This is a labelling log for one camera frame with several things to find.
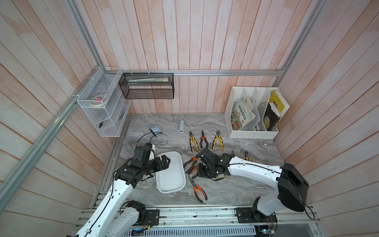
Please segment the white file organizer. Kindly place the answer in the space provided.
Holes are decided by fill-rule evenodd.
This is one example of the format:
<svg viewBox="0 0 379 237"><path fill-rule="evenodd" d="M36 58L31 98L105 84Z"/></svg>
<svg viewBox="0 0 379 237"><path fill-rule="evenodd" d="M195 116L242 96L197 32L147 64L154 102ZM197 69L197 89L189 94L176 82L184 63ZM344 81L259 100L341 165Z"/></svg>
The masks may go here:
<svg viewBox="0 0 379 237"><path fill-rule="evenodd" d="M232 87L225 119L229 138L244 139L274 139L279 133L277 126L272 131L267 131L264 125L264 115L269 103L271 93L279 90L277 87ZM243 130L232 130L231 114L236 103L244 99L251 111L255 114L255 119Z"/></svg>

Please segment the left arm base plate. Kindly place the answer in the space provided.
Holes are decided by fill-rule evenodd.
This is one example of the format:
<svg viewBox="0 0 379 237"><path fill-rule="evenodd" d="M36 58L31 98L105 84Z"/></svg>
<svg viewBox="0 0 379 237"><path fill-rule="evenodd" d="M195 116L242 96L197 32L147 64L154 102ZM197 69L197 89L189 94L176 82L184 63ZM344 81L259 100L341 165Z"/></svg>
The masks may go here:
<svg viewBox="0 0 379 237"><path fill-rule="evenodd" d="M159 214L159 209L142 210L135 225L156 226L159 224Z"/></svg>

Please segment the black mesh wall basket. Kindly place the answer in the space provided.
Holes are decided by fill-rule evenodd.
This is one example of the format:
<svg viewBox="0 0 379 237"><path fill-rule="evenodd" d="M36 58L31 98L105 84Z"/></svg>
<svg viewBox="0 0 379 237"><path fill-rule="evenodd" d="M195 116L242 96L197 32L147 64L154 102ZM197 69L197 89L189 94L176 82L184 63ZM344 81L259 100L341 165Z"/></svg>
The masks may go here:
<svg viewBox="0 0 379 237"><path fill-rule="evenodd" d="M126 99L174 99L170 73L123 73L118 84Z"/></svg>

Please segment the light blue round clock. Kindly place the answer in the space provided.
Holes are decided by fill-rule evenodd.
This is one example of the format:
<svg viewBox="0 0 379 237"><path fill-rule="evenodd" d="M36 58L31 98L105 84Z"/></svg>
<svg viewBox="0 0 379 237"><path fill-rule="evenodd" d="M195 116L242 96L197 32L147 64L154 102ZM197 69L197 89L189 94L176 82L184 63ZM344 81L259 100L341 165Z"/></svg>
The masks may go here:
<svg viewBox="0 0 379 237"><path fill-rule="evenodd" d="M161 131L159 126L152 126L149 128L150 132L153 134L154 137L160 138L163 135L163 132Z"/></svg>

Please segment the yellow book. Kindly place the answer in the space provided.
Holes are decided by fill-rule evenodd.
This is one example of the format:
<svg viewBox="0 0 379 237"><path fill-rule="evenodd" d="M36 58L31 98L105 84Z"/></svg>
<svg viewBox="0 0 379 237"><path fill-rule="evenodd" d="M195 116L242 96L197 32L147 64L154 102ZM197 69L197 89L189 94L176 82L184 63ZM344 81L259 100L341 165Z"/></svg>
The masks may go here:
<svg viewBox="0 0 379 237"><path fill-rule="evenodd" d="M282 117L290 109L289 103L284 99L279 90L275 90L271 93L269 102L273 103L277 107Z"/></svg>

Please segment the white plastic storage box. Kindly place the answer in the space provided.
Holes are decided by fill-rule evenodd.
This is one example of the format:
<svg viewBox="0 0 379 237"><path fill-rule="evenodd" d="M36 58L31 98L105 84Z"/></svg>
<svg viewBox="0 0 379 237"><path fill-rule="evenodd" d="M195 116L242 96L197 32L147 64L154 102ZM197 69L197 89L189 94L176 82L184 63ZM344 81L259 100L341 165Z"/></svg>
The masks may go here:
<svg viewBox="0 0 379 237"><path fill-rule="evenodd" d="M182 190L186 184L185 172L181 155L178 152L161 153L170 159L168 169L156 173L157 188L161 193L168 194Z"/></svg>

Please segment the orange black small pliers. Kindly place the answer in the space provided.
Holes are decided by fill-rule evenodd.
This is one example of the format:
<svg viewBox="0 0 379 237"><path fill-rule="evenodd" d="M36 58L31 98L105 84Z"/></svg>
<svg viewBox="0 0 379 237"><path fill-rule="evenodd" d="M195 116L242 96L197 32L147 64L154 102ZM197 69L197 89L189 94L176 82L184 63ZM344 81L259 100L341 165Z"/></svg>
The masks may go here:
<svg viewBox="0 0 379 237"><path fill-rule="evenodd" d="M207 141L207 137L205 136L205 133L204 133L204 131L202 130L202 131L201 131L200 142L199 142L199 145L200 145L200 148L201 148L201 149L203 149L203 142L205 142L205 148L208 148L208 147L209 147L209 144L208 144L208 141Z"/></svg>

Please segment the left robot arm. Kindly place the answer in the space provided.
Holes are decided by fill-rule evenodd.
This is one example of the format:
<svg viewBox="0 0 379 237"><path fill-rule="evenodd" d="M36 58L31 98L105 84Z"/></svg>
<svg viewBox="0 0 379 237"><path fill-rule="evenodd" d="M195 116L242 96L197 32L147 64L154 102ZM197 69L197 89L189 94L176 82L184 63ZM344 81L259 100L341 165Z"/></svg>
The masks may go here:
<svg viewBox="0 0 379 237"><path fill-rule="evenodd" d="M144 223L146 206L138 201L130 201L124 213L116 220L114 218L137 183L144 180L145 175L169 168L171 160L166 155L150 160L151 155L154 156L155 152L150 143L135 148L134 156L117 169L106 197L76 233L76 237L120 237L132 225Z"/></svg>

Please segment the illustrated history book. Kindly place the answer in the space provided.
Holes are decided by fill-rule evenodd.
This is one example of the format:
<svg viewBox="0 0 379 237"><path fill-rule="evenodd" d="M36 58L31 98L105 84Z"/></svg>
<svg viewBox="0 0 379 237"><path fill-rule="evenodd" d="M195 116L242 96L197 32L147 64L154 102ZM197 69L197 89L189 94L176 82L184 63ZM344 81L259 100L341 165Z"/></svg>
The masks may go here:
<svg viewBox="0 0 379 237"><path fill-rule="evenodd" d="M243 130L250 122L255 119L255 114L246 104L244 99L236 103L231 114L232 130Z"/></svg>

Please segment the black book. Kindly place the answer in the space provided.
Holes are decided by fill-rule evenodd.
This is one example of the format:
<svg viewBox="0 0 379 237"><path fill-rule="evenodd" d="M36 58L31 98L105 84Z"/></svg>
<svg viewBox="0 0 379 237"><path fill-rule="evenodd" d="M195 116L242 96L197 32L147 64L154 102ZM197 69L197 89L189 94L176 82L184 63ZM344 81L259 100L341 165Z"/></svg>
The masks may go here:
<svg viewBox="0 0 379 237"><path fill-rule="evenodd" d="M263 120L266 130L272 131L277 126L280 119L281 114L278 108L272 102L269 102Z"/></svg>

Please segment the tape roll on shelf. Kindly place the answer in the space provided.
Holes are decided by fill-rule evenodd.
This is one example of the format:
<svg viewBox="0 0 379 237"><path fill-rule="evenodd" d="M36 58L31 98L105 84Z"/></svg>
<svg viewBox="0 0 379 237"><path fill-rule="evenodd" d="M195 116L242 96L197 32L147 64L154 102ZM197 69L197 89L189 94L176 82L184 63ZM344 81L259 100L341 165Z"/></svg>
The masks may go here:
<svg viewBox="0 0 379 237"><path fill-rule="evenodd" d="M108 98L105 95L95 96L89 100L90 106L95 108L104 107L106 106L107 102Z"/></svg>

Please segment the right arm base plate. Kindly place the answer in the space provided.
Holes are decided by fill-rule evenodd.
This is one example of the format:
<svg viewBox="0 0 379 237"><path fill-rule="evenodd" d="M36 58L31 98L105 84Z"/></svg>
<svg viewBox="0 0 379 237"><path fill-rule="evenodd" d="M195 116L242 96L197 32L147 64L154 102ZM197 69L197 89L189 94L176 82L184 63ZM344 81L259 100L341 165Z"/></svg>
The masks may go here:
<svg viewBox="0 0 379 237"><path fill-rule="evenodd" d="M246 223L273 223L276 224L277 218L275 213L270 216L253 211L251 207L239 207L235 209L235 215L240 224Z"/></svg>

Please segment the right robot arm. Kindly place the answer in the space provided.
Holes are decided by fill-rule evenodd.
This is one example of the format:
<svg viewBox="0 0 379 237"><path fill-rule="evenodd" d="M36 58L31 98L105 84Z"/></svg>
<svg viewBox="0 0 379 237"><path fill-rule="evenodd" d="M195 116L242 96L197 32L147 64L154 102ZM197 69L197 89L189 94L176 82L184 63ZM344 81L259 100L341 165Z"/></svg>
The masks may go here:
<svg viewBox="0 0 379 237"><path fill-rule="evenodd" d="M195 158L200 161L195 177L219 181L221 178L218 175L234 175L253 179L274 188L272 193L254 200L247 216L256 222L262 222L285 208L296 212L306 211L309 184L292 164L263 165L231 154L224 153L218 156L207 148L201 150Z"/></svg>

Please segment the orange long nose pliers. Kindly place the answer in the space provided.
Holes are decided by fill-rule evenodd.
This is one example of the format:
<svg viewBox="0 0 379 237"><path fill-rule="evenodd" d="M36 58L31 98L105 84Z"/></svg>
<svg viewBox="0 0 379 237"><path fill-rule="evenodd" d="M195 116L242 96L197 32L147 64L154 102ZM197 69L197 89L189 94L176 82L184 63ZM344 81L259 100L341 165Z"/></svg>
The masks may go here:
<svg viewBox="0 0 379 237"><path fill-rule="evenodd" d="M203 203L203 200L200 198L199 193L203 194L205 200L208 200L206 192L199 185L197 185L191 177L189 177L189 181L193 186L193 190L194 190L197 200Z"/></svg>

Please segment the yellow black combination pliers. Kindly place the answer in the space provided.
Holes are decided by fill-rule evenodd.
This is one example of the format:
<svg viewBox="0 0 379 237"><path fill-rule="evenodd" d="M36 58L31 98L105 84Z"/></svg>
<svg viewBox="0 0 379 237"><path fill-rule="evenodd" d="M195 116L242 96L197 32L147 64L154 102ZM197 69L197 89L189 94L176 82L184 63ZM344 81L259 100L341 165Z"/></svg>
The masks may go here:
<svg viewBox="0 0 379 237"><path fill-rule="evenodd" d="M199 151L199 148L198 148L198 143L193 135L193 133L190 131L189 133L189 143L190 143L190 149L191 149L191 152L198 152Z"/></svg>

